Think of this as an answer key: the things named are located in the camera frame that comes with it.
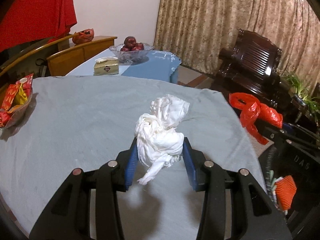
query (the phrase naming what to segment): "wooden armchair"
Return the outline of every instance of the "wooden armchair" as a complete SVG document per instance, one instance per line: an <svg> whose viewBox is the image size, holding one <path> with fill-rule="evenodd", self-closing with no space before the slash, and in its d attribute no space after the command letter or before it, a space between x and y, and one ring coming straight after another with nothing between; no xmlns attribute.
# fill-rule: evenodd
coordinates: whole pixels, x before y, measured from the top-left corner
<svg viewBox="0 0 320 240"><path fill-rule="evenodd" d="M222 49L219 54L223 63L211 89L253 94L275 108L281 52L269 39L240 29L233 51Z"/></svg>

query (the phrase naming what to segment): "bowl of snacks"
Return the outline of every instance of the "bowl of snacks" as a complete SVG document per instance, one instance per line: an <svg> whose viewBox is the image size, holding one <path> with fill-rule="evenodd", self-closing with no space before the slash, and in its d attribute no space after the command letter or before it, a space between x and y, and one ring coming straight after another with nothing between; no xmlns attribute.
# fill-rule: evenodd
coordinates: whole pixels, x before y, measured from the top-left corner
<svg viewBox="0 0 320 240"><path fill-rule="evenodd" d="M33 74L9 85L0 109L0 129L16 125L23 119L32 100Z"/></svg>
<svg viewBox="0 0 320 240"><path fill-rule="evenodd" d="M137 43L135 37L126 37L124 43L111 46L110 51L119 58L120 63L139 63L154 47L146 43Z"/></svg>

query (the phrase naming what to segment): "orange mesh bag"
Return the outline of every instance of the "orange mesh bag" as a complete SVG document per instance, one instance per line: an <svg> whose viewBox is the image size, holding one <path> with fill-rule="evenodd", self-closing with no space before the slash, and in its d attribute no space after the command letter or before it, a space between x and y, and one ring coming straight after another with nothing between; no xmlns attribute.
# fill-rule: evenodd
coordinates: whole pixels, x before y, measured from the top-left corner
<svg viewBox="0 0 320 240"><path fill-rule="evenodd" d="M283 210L289 210L294 195L297 192L296 184L291 175L286 176L280 181L276 182L277 201Z"/></svg>
<svg viewBox="0 0 320 240"><path fill-rule="evenodd" d="M261 103L255 96L246 93L233 93L229 95L229 103L232 107L241 110L240 122L242 127L254 136L263 145L268 140L259 134L254 122L257 118L282 128L283 117L275 109Z"/></svg>

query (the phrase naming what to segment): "curtain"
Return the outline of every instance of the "curtain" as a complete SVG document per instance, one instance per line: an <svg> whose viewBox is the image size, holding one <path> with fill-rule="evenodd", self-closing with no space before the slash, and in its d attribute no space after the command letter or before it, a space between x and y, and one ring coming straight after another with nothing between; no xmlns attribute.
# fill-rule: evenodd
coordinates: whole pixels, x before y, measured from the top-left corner
<svg viewBox="0 0 320 240"><path fill-rule="evenodd" d="M282 49L278 69L294 71L309 88L320 78L320 22L306 0L161 0L155 47L184 65L215 74L222 48L239 29L256 32Z"/></svg>

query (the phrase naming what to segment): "gray tablecloth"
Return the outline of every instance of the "gray tablecloth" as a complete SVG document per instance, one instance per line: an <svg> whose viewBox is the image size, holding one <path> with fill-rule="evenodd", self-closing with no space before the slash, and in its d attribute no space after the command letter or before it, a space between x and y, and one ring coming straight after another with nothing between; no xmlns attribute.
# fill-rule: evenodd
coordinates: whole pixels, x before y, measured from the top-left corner
<svg viewBox="0 0 320 240"><path fill-rule="evenodd" d="M225 169L247 168L264 186L240 122L219 92L131 77L38 78L25 119L0 137L0 192L30 232L52 195L76 168L98 169L129 149L136 121L166 94L190 103L177 131ZM136 179L145 168L138 166ZM183 161L147 186L118 193L126 239L196 239L204 194L189 185Z"/></svg>

